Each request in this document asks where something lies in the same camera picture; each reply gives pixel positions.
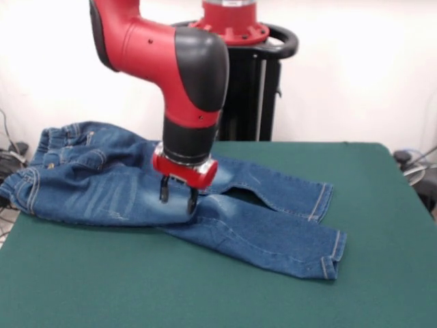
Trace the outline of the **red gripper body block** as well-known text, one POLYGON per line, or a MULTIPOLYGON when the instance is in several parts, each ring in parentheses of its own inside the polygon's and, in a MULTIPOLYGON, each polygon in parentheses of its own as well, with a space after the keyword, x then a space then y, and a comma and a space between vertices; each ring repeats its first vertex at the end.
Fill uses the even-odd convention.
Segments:
POLYGON ((195 189, 207 189, 218 170, 218 161, 211 156, 201 165, 183 165, 164 155, 163 143, 158 143, 152 156, 153 168, 164 176, 175 178, 195 189))

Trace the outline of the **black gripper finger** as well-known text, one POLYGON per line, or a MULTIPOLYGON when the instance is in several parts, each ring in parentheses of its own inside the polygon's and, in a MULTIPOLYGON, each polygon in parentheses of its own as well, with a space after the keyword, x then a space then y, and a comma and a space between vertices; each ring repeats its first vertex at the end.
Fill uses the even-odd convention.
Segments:
POLYGON ((160 195, 159 200, 165 204, 169 200, 169 176, 164 175, 160 181, 160 195))
POLYGON ((199 197, 198 189, 191 187, 190 188, 190 197, 189 197, 188 202, 187 202, 187 213, 188 214, 193 214, 193 212, 195 211, 195 208, 197 206, 198 197, 199 197))

